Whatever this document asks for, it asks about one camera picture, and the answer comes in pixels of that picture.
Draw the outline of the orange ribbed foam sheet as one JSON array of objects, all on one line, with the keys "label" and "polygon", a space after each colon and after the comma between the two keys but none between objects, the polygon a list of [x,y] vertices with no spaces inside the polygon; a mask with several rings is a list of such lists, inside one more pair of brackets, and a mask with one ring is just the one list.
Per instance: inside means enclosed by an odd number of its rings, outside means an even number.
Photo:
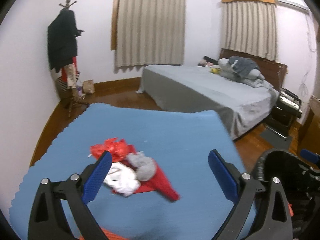
[{"label": "orange ribbed foam sheet", "polygon": [[[128,240],[128,238],[122,237],[120,235],[117,235],[111,231],[106,230],[105,228],[101,228],[102,232],[104,233],[105,237],[110,239],[110,240]],[[80,240],[84,239],[102,239],[100,238],[85,238],[82,235],[79,237]]]}]

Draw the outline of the red plastic bag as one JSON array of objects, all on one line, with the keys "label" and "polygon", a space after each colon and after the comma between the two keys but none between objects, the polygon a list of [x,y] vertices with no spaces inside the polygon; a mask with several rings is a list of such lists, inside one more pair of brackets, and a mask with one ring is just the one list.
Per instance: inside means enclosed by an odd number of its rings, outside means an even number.
[{"label": "red plastic bag", "polygon": [[136,154],[133,145],[127,144],[124,139],[111,138],[106,139],[103,144],[96,144],[90,147],[90,154],[99,159],[107,151],[111,153],[113,162],[121,162],[130,153]]}]

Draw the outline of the red cloth piece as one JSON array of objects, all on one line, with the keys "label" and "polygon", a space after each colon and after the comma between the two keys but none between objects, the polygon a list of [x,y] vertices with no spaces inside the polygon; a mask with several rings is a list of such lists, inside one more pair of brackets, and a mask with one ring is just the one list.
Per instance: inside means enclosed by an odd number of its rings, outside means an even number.
[{"label": "red cloth piece", "polygon": [[[127,161],[124,160],[121,161],[121,163],[128,164]],[[133,194],[157,191],[172,202],[179,200],[180,195],[174,190],[167,176],[164,174],[156,161],[155,163],[157,171],[154,177],[149,181],[141,182],[140,188],[137,189]]]}]

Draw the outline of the black lined trash bin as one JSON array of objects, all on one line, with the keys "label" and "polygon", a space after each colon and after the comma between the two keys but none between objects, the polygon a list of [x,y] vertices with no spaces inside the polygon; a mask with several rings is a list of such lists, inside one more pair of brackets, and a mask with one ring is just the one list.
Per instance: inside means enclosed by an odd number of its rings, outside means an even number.
[{"label": "black lined trash bin", "polygon": [[[256,161],[252,176],[260,181],[269,181],[273,177],[280,179],[287,197],[287,161],[299,159],[296,155],[286,150],[270,149],[265,151]],[[313,164],[306,159],[299,159],[316,170],[319,164]],[[294,239],[319,239],[318,232],[293,232]]]}]

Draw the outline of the dark grey floor mat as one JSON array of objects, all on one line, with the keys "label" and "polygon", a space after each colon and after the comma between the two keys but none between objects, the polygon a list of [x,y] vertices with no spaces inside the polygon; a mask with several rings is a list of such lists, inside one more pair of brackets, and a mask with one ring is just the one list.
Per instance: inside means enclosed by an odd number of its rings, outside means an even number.
[{"label": "dark grey floor mat", "polygon": [[292,142],[292,137],[290,135],[288,137],[284,137],[268,127],[260,133],[260,136],[274,148],[278,149],[288,150]]}]

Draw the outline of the blue foam mat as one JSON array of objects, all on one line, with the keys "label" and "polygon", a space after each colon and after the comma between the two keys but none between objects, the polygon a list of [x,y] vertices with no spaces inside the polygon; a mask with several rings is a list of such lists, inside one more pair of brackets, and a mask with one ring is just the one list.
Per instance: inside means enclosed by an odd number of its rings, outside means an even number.
[{"label": "blue foam mat", "polygon": [[88,204],[101,228],[126,239],[211,239],[233,207],[210,169],[211,150],[246,172],[214,111],[175,113],[96,103],[29,168],[12,201],[10,222],[27,239],[41,180],[66,180],[109,151],[112,166]]}]

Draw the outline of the dark wooden headboard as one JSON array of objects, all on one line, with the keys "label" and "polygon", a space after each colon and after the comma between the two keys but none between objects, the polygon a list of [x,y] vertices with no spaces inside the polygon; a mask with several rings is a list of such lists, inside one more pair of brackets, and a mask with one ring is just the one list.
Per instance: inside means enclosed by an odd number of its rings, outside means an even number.
[{"label": "dark wooden headboard", "polygon": [[219,56],[220,59],[230,58],[231,56],[252,59],[260,67],[260,71],[266,81],[268,81],[276,90],[279,90],[283,86],[285,75],[287,74],[287,65],[248,53],[242,53],[230,49],[221,49]]}]

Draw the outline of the brown paper bag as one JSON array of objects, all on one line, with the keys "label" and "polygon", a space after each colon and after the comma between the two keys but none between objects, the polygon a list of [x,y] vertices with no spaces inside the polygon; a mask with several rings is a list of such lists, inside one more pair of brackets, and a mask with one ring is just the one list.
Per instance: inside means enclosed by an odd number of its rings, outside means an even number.
[{"label": "brown paper bag", "polygon": [[95,87],[93,80],[86,80],[82,83],[82,90],[85,94],[94,94]]}]

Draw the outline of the folded grey blankets pile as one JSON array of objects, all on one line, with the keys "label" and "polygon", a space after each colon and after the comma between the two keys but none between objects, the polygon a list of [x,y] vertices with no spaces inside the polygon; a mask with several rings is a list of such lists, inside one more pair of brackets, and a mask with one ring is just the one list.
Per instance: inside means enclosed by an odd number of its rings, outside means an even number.
[{"label": "folded grey blankets pile", "polygon": [[231,56],[228,59],[218,61],[221,77],[231,81],[243,83],[253,88],[265,87],[272,90],[273,86],[266,81],[259,66],[252,59]]}]

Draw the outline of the bed with grey sheet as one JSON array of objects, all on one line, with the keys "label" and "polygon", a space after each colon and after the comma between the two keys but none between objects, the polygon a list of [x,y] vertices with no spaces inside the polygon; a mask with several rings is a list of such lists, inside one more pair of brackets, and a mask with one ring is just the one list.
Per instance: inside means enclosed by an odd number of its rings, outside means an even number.
[{"label": "bed with grey sheet", "polygon": [[138,92],[148,94],[165,111],[213,110],[232,139],[262,122],[279,94],[270,85],[253,88],[205,67],[156,64],[144,67]]}]

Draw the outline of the yellow plush toy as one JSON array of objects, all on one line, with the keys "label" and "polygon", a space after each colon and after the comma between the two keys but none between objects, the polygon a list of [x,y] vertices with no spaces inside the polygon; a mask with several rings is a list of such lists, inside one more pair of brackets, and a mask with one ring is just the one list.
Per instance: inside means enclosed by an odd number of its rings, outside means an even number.
[{"label": "yellow plush toy", "polygon": [[210,68],[210,72],[213,74],[220,74],[221,69],[220,68]]}]

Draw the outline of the right beige curtain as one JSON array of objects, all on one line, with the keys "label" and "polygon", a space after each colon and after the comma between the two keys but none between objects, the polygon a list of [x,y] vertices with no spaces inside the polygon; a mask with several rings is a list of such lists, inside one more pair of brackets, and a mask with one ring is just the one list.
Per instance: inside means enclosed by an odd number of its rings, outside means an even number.
[{"label": "right beige curtain", "polygon": [[221,3],[221,47],[275,61],[276,1],[221,0]]}]

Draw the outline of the beige curtain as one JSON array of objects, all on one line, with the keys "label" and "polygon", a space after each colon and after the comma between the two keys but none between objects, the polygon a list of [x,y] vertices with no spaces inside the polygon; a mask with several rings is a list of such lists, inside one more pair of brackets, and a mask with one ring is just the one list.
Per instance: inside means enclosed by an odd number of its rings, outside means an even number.
[{"label": "beige curtain", "polygon": [[276,1],[221,0],[221,3],[221,47],[275,61]]},{"label": "beige curtain", "polygon": [[118,0],[118,68],[184,62],[187,0]]}]

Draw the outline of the coat rack with clothes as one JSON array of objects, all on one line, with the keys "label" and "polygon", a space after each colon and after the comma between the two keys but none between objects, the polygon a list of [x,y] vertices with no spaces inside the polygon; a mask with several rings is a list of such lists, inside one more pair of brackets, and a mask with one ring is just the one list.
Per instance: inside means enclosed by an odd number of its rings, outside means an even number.
[{"label": "coat rack with clothes", "polygon": [[70,92],[68,116],[71,116],[75,105],[89,106],[81,101],[79,95],[79,72],[76,65],[78,55],[77,37],[84,32],[76,26],[75,13],[71,6],[77,1],[66,0],[60,3],[61,10],[47,29],[47,53],[50,70],[60,73],[60,80],[65,86],[63,90]]}]

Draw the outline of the left beige curtain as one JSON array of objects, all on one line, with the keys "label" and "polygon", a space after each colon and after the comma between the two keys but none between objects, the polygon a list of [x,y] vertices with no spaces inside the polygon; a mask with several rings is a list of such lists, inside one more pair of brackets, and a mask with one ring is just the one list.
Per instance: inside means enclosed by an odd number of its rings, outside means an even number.
[{"label": "left beige curtain", "polygon": [[187,0],[118,0],[118,68],[184,62]]}]

